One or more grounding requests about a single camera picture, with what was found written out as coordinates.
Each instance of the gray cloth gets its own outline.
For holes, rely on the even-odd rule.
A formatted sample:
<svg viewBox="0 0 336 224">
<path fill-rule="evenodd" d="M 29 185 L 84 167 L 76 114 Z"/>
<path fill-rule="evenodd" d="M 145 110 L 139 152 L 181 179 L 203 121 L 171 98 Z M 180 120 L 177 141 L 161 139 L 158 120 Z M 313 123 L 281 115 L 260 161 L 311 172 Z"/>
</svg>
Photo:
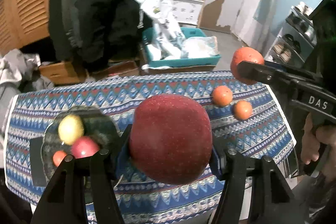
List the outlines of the gray cloth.
<svg viewBox="0 0 336 224">
<path fill-rule="evenodd" d="M 31 81 L 28 81 L 21 91 L 25 93 L 37 90 L 51 90 L 54 87 L 54 83 L 47 77 L 40 75 L 37 71 L 34 71 Z"/>
<path fill-rule="evenodd" d="M 0 59 L 0 168 L 3 168 L 3 142 L 7 118 L 13 97 L 20 93 L 41 89 L 51 89 L 54 84 L 37 71 L 40 65 L 38 55 L 23 54 L 13 49 Z"/>
</svg>

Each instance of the screw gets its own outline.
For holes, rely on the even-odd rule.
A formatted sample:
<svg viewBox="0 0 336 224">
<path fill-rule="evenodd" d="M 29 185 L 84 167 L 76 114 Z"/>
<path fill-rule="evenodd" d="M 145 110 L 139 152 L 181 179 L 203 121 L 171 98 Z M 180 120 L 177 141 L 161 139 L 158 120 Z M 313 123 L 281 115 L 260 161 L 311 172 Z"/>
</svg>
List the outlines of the screw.
<svg viewBox="0 0 336 224">
<path fill-rule="evenodd" d="M 233 148 L 230 148 L 228 151 L 227 151 L 230 155 L 236 155 L 237 154 L 237 151 Z"/>
<path fill-rule="evenodd" d="M 271 162 L 272 161 L 272 158 L 270 156 L 263 156 L 263 159 L 266 161 L 266 162 Z"/>
<path fill-rule="evenodd" d="M 99 151 L 100 155 L 106 155 L 109 152 L 109 150 L 107 148 L 103 148 Z"/>
<path fill-rule="evenodd" d="M 73 159 L 73 156 L 72 156 L 72 155 L 67 155 L 67 156 L 65 156 L 65 158 L 64 158 L 64 160 L 65 160 L 66 162 L 72 161 L 72 159 Z"/>
</svg>

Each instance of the blue patterned tablecloth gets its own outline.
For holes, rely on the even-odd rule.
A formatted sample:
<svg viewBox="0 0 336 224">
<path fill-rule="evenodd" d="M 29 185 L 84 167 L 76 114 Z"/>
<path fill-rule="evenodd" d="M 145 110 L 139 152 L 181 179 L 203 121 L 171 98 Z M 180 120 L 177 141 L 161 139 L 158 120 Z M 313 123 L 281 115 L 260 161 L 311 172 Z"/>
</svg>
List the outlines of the blue patterned tablecloth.
<svg viewBox="0 0 336 224">
<path fill-rule="evenodd" d="M 231 105 L 212 105 L 211 92 L 227 85 L 234 93 Z M 195 99 L 207 111 L 215 135 L 225 135 L 232 148 L 255 158 L 271 156 L 280 163 L 293 149 L 295 139 L 279 104 L 264 84 L 245 85 L 229 71 L 132 76 L 20 94 L 13 102 L 5 136 L 5 168 L 8 188 L 21 198 L 37 204 L 44 188 L 32 184 L 29 143 L 44 136 L 53 118 L 72 106 L 95 106 L 110 116 L 123 132 L 133 121 L 141 101 L 160 93 L 174 93 Z M 253 115 L 238 121 L 233 104 L 248 100 Z M 247 179 L 246 187 L 251 185 Z M 172 223 L 209 211 L 218 204 L 223 182 L 207 167 L 201 177 L 188 185 L 165 185 L 128 168 L 115 187 L 125 223 Z M 87 205 L 89 223 L 96 223 L 93 204 Z"/>
</svg>

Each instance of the teal bin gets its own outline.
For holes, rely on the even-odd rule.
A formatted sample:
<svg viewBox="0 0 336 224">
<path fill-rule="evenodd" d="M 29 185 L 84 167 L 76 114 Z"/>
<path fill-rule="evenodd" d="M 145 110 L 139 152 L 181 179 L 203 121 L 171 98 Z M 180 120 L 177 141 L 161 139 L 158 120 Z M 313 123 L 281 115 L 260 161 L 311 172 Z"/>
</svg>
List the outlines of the teal bin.
<svg viewBox="0 0 336 224">
<path fill-rule="evenodd" d="M 197 28 L 186 28 L 182 27 L 181 31 L 186 38 L 189 37 L 206 37 L 205 33 L 201 29 Z M 217 65 L 218 61 L 221 58 L 221 55 L 218 54 L 212 57 L 206 58 L 183 58 L 183 59 L 172 59 L 172 60 L 158 60 L 153 61 L 152 54 L 149 52 L 147 45 L 152 42 L 153 37 L 153 28 L 148 28 L 142 33 L 142 40 L 144 42 L 144 50 L 147 55 L 148 64 L 152 68 L 168 66 L 172 68 L 181 68 L 181 67 L 192 67 L 192 66 L 206 66 L 206 65 Z"/>
</svg>

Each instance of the black mount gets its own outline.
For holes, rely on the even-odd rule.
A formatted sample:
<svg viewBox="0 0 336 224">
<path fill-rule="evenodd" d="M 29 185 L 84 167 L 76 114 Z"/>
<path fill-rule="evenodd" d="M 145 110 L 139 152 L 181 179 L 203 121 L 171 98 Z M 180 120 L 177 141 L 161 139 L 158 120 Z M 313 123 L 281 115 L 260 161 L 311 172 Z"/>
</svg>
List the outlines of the black mount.
<svg viewBox="0 0 336 224">
<path fill-rule="evenodd" d="M 49 181 L 31 224 L 88 223 L 84 199 L 84 176 L 91 177 L 91 194 L 98 224 L 124 224 L 113 185 L 119 165 L 127 159 L 129 124 L 113 147 L 103 148 L 91 157 L 75 159 L 67 155 Z M 238 224 L 246 177 L 252 176 L 250 224 L 303 224 L 299 208 L 285 178 L 271 157 L 244 157 L 226 148 L 226 140 L 213 136 L 210 159 L 212 173 L 225 185 L 213 224 Z"/>
</svg>

